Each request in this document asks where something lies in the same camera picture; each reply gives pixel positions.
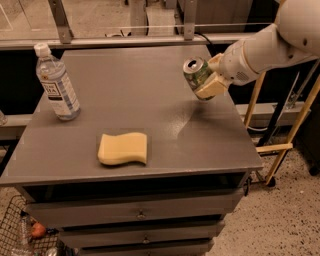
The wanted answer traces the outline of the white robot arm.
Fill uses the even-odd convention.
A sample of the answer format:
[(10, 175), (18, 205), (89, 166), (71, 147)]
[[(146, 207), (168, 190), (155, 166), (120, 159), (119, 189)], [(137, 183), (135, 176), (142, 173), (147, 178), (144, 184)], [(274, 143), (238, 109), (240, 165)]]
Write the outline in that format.
[(208, 61), (212, 74), (195, 95), (207, 100), (271, 69), (320, 57), (320, 0), (283, 0), (275, 21)]

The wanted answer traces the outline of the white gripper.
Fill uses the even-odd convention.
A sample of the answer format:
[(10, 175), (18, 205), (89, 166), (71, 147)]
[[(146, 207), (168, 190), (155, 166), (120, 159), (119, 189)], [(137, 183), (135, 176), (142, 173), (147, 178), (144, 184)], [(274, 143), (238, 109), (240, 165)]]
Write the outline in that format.
[(208, 60), (208, 67), (213, 72), (203, 85), (198, 87), (194, 93), (199, 99), (209, 99), (223, 94), (230, 86), (230, 81), (234, 85), (245, 85), (258, 78), (247, 62), (245, 51), (245, 41), (239, 40), (230, 45), (226, 51), (216, 54)]

